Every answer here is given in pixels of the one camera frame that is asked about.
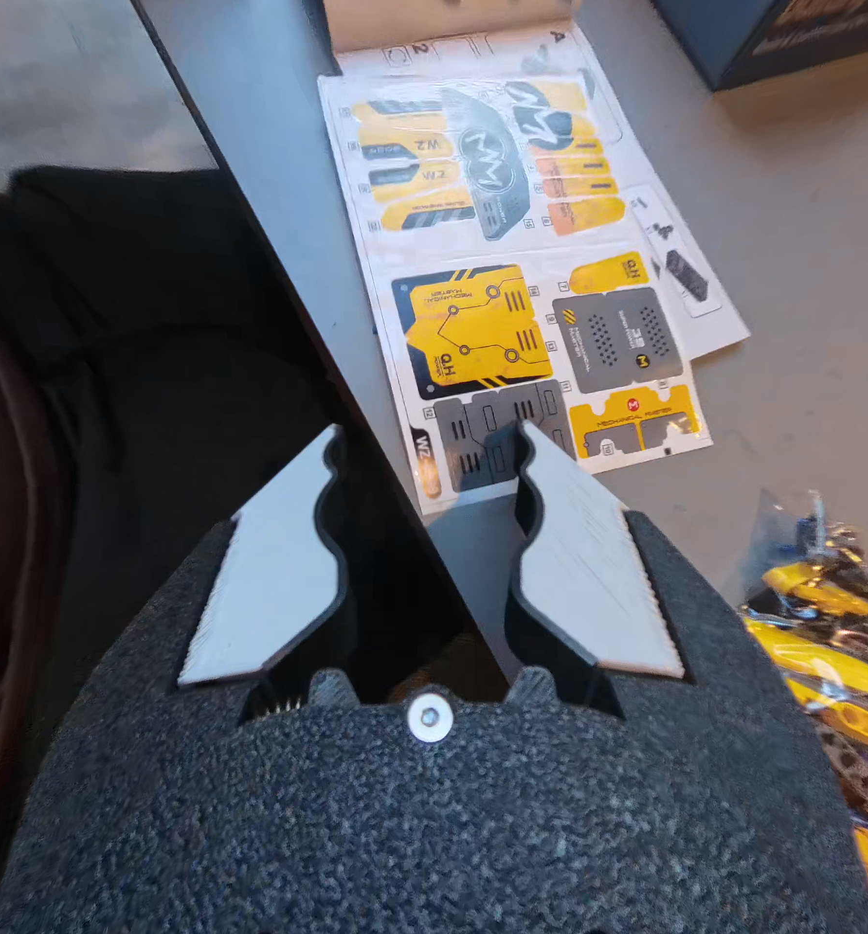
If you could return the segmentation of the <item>yellow grey sticker sheet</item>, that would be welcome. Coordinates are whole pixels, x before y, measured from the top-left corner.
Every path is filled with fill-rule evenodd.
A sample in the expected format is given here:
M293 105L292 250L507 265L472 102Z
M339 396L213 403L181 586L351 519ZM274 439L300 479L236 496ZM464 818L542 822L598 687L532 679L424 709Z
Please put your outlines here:
M587 76L319 93L423 515L510 492L522 422L587 473L711 446Z

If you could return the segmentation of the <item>black cloth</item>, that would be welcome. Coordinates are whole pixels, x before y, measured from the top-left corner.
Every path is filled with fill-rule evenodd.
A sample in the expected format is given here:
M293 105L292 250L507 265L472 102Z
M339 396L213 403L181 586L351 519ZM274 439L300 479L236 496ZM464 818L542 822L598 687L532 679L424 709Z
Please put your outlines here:
M70 533L31 698L49 737L199 539L324 427L344 428L342 546L361 700L394 702L433 636L429 548L218 170L39 166L0 193L0 338L43 403Z

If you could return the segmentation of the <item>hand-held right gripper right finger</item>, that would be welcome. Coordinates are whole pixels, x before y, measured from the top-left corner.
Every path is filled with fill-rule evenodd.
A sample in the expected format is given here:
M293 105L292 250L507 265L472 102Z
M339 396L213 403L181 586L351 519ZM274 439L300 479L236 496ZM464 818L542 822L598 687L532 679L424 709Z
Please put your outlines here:
M614 675L685 681L626 506L532 422L514 434L513 560L506 640L526 668L549 673L568 705L619 712Z

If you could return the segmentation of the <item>white instruction booklet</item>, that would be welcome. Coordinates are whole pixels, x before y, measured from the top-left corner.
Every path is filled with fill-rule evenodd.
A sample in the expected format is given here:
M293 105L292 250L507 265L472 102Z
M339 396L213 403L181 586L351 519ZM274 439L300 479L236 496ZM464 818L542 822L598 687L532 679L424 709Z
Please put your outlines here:
M691 359L750 332L638 141L592 43L580 2L324 2L345 76L578 76L622 198L667 287L672 323Z

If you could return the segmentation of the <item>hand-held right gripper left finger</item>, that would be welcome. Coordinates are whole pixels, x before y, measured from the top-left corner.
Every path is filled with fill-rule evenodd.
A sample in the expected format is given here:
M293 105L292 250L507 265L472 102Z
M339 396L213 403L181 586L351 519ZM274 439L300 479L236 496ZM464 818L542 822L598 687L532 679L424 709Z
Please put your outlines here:
M294 708L312 675L350 655L349 593L339 531L339 455L329 425L230 520L230 540L177 675L180 691L253 686Z

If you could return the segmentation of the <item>blue cardboard kit box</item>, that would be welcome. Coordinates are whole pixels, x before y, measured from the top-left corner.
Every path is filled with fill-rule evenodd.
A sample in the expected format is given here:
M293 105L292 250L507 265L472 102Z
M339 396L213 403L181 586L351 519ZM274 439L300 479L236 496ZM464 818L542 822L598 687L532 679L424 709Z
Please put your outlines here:
M868 1L652 1L712 91L868 53Z

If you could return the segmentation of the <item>small clear bag of parts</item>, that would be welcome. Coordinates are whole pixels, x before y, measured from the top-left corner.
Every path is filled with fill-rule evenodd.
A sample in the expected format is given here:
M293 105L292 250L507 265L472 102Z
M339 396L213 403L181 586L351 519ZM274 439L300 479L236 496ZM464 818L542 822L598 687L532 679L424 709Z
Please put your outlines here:
M820 493L761 491L730 591L747 631L811 718L868 875L868 531Z

